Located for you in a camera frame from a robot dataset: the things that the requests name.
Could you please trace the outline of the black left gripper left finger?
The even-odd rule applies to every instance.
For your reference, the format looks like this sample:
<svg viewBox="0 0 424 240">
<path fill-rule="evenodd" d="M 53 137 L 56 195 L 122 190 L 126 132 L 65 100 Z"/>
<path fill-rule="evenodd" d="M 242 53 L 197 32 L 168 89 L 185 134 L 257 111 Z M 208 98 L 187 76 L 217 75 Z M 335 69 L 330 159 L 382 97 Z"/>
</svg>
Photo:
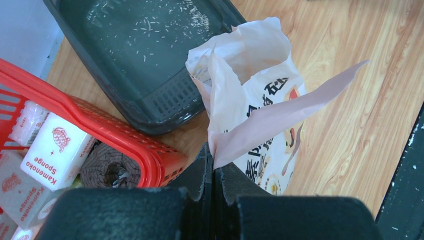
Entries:
<svg viewBox="0 0 424 240">
<path fill-rule="evenodd" d="M 205 142 L 194 162 L 164 189 L 163 240 L 208 240 L 212 157 Z"/>
</svg>

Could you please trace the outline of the pink cat litter bag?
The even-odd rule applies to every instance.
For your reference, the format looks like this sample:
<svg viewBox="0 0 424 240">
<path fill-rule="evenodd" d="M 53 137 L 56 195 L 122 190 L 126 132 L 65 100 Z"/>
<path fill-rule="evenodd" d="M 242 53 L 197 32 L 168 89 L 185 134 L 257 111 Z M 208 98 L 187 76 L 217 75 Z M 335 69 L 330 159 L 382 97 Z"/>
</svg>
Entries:
<svg viewBox="0 0 424 240">
<path fill-rule="evenodd" d="M 267 193 L 284 193 L 305 120 L 338 97 L 359 62 L 311 92 L 277 17 L 249 21 L 188 51 L 185 63 L 209 117 L 213 168 L 234 165 Z"/>
</svg>

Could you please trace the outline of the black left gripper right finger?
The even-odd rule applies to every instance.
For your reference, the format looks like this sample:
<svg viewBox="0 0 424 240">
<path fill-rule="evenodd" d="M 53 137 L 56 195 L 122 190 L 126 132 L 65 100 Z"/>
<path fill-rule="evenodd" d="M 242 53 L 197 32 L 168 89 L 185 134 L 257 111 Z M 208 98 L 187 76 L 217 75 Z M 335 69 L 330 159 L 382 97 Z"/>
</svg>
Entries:
<svg viewBox="0 0 424 240">
<path fill-rule="evenodd" d="M 235 164 L 214 171 L 214 226 L 217 240 L 240 238 L 238 197 L 268 196 L 269 193 L 249 179 Z"/>
</svg>

